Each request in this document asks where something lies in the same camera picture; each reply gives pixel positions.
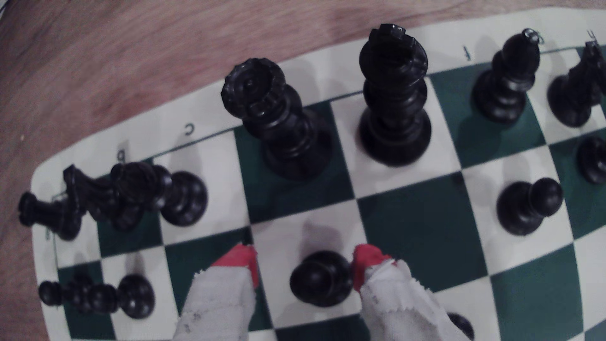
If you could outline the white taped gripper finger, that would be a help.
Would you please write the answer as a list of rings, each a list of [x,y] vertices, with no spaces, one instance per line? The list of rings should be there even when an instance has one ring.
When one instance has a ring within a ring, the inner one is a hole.
[[[248,340],[259,286],[256,250],[237,244],[193,277],[173,340]]]
[[[470,340],[404,260],[372,244],[359,244],[353,251],[352,273],[370,340]]]

